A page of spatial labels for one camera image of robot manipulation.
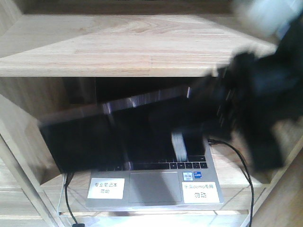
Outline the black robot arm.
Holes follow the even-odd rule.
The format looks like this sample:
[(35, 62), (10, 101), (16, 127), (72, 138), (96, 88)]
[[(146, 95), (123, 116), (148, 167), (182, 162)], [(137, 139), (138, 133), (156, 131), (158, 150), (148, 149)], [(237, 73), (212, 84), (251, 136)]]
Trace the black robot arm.
[(254, 170), (284, 165), (273, 125), (303, 114), (303, 20), (293, 20), (273, 54), (252, 52), (234, 56), (218, 75), (195, 78), (189, 98), (158, 107), (150, 120), (160, 135), (172, 132), (204, 133), (229, 140), (239, 129)]

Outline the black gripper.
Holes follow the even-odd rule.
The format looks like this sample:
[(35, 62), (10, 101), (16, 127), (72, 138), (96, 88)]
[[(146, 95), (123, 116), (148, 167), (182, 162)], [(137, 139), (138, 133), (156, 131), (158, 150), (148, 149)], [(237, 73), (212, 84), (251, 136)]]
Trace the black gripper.
[(217, 77), (197, 77), (188, 86), (189, 99), (219, 101), (221, 123), (214, 111), (187, 104), (160, 106), (149, 114), (149, 120), (164, 135), (204, 134), (221, 140), (232, 139), (231, 128), (238, 126), (254, 169), (272, 170), (285, 162), (273, 126), (289, 117), (288, 94), (288, 60), (277, 53), (258, 58), (243, 52), (219, 68)]

